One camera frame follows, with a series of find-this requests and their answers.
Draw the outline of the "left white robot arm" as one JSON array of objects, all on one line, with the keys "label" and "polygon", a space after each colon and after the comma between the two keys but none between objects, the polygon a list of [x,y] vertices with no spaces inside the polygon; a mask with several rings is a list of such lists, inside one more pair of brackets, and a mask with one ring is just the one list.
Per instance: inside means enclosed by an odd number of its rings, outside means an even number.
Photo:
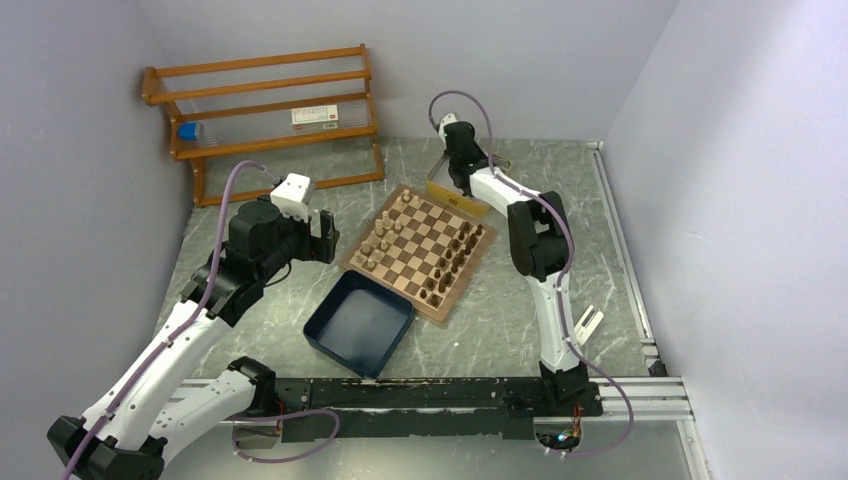
[{"label": "left white robot arm", "polygon": [[121,379],[81,416],[61,416],[47,438],[64,478],[157,479],[187,446],[221,421],[263,421],[280,413],[276,374],[249,357],[232,361],[182,400],[176,390],[201,357],[233,330],[292,261],[329,264],[339,232],[331,212],[310,220],[284,214],[263,196],[219,218],[218,240],[165,325]]}]

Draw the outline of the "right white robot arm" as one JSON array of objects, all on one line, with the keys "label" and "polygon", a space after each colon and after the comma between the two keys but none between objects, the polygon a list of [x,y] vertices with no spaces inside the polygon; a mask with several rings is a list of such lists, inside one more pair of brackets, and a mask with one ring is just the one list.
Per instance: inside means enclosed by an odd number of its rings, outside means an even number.
[{"label": "right white robot arm", "polygon": [[565,415],[589,381],[587,366],[574,353],[568,279],[573,239],[561,197],[511,180],[478,145],[471,123],[448,114],[437,131],[455,187],[506,217],[513,265],[533,296],[541,332],[538,393],[526,400],[513,395],[509,401],[540,415]]}]

